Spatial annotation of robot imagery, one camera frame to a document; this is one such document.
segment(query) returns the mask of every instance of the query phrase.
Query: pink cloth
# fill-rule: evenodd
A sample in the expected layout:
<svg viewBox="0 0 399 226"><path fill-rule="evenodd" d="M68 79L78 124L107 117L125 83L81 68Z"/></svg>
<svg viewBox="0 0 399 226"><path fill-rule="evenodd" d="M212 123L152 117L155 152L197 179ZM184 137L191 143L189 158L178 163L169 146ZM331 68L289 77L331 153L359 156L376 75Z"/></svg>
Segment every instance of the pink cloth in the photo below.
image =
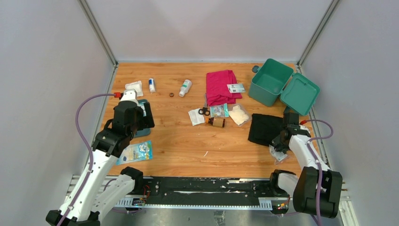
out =
<svg viewBox="0 0 399 226"><path fill-rule="evenodd" d="M225 70L207 73L207 102L209 106L224 103L235 104L236 98L241 99L240 93L230 93L227 84L236 84L237 79L233 71Z"/></svg>

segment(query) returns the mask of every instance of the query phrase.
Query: teal package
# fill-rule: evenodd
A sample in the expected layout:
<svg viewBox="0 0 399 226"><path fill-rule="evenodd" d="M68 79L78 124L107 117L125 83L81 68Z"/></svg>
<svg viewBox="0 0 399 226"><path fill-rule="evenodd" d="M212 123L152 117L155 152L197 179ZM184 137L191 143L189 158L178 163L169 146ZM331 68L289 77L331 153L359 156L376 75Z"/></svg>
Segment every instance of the teal package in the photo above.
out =
<svg viewBox="0 0 399 226"><path fill-rule="evenodd" d="M227 104L216 105L210 107L211 117L229 117L229 109L227 109Z"/></svg>
<svg viewBox="0 0 399 226"><path fill-rule="evenodd" d="M152 159L152 144L150 140L127 146L116 161L116 165L149 159Z"/></svg>

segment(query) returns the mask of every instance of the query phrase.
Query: black cloth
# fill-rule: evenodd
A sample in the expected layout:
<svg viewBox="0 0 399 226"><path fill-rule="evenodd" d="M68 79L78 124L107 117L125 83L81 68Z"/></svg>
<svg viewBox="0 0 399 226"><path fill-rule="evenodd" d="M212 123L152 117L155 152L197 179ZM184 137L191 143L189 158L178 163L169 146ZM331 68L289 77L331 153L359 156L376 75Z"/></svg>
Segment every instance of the black cloth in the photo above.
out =
<svg viewBox="0 0 399 226"><path fill-rule="evenodd" d="M248 140L255 144L269 146L271 141L280 134L282 126L283 118L272 115L252 114Z"/></svg>

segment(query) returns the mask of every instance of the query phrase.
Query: gray floor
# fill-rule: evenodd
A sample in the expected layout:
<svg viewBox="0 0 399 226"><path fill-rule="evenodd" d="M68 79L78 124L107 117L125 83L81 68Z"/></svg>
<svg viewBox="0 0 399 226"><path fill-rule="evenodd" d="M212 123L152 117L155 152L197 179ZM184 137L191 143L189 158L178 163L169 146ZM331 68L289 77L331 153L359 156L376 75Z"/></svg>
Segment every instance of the gray floor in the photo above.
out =
<svg viewBox="0 0 399 226"><path fill-rule="evenodd" d="M134 215L110 212L101 226L315 226L307 214L279 218L268 211L148 209ZM343 226L339 216L323 226Z"/></svg>

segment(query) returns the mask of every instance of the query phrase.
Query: scissors handle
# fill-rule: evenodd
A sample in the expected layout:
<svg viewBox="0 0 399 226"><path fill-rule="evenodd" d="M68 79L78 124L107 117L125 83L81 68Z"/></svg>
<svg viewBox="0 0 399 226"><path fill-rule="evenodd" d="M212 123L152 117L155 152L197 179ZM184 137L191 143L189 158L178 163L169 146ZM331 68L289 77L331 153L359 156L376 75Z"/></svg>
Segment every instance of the scissors handle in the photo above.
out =
<svg viewBox="0 0 399 226"><path fill-rule="evenodd" d="M205 116L209 116L211 112L208 110L207 107L203 107L202 109L198 110L198 114L203 114Z"/></svg>

